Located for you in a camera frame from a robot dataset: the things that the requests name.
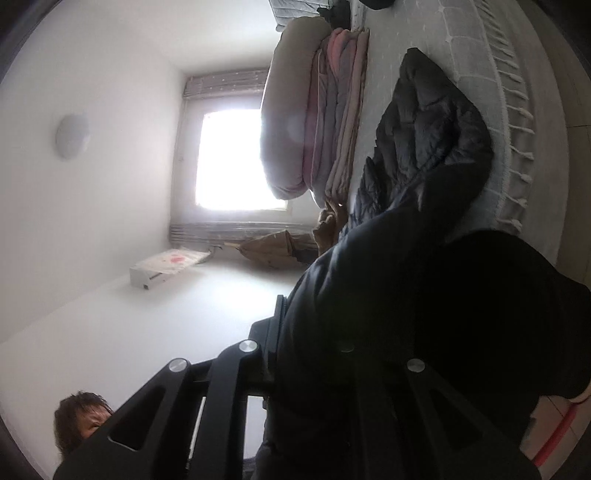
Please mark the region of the white air conditioner unit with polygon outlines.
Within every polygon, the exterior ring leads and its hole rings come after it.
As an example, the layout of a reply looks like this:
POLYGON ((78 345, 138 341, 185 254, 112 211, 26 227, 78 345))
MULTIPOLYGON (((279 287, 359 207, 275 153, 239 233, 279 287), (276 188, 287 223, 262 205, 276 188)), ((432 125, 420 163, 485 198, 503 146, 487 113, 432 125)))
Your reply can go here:
POLYGON ((150 290, 181 271, 206 261, 209 257, 211 252, 188 249, 167 250, 130 267, 130 285, 141 290, 150 290))

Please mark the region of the light grey quilted blanket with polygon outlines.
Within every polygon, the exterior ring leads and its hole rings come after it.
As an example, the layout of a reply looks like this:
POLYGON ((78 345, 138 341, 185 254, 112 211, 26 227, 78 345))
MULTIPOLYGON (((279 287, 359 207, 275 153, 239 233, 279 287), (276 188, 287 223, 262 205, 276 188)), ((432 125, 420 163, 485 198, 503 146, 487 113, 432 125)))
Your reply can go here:
POLYGON ((301 16, 315 16, 318 8, 329 9, 332 0, 270 0, 270 8, 276 22, 301 16))

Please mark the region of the black garment on bed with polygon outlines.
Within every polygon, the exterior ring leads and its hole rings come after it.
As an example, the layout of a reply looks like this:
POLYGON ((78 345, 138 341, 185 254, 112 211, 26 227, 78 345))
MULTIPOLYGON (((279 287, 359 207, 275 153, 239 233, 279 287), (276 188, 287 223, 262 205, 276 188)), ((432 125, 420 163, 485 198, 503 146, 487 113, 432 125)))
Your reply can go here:
POLYGON ((339 0, 329 2, 328 7, 318 7, 318 15, 331 25, 332 29, 356 30, 363 27, 369 11, 389 9, 394 0, 339 0))

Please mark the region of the folded pink grey blankets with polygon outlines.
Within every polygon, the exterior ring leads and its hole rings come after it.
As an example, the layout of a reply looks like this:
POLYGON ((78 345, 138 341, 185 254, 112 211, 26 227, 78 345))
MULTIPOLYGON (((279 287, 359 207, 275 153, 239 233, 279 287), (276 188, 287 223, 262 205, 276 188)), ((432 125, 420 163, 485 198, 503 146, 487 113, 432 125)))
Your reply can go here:
POLYGON ((346 203, 365 88, 370 33, 337 29, 311 61, 303 178, 318 207, 346 203))

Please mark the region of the brown cardboard box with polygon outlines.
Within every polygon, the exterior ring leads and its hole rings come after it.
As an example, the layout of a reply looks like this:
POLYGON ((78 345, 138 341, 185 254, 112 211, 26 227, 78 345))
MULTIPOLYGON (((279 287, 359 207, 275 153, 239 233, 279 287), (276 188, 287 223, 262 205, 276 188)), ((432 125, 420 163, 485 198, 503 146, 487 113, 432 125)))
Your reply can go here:
POLYGON ((293 234, 283 230, 249 238, 240 243, 228 243, 250 261, 273 269, 307 267, 318 258, 318 245, 308 233, 293 234))

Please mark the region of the black quilted puffer jacket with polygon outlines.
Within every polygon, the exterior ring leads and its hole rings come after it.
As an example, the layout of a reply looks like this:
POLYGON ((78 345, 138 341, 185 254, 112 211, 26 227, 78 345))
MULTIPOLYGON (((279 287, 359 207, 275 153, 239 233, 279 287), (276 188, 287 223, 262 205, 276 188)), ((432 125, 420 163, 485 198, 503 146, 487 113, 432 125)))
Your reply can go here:
POLYGON ((539 399, 589 393, 590 291, 515 235, 460 232, 489 178, 492 140, 422 51, 406 53, 376 134, 362 222, 288 300, 256 478, 356 479, 346 441, 363 360, 394 346, 521 343, 539 358, 539 399))

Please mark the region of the grey window curtain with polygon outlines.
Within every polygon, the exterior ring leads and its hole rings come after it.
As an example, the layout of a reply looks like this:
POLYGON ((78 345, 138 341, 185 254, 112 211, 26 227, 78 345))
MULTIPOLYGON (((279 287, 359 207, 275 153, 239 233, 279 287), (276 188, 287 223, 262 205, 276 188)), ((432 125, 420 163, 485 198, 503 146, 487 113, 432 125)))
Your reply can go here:
POLYGON ((171 184, 174 245, 239 242, 288 230, 311 232, 311 196, 273 196, 260 160, 260 103, 267 72, 239 70, 187 80, 171 184))

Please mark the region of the brown fur hood trim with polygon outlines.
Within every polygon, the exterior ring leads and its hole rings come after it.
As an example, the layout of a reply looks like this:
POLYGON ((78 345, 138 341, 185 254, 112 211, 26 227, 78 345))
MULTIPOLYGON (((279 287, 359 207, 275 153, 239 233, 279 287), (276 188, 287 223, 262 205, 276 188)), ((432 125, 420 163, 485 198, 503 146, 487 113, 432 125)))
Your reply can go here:
POLYGON ((348 209, 341 203, 325 201, 325 208, 318 216, 318 223, 312 229, 315 243, 318 246, 318 255, 322 256, 339 242, 339 233, 348 223, 348 209))

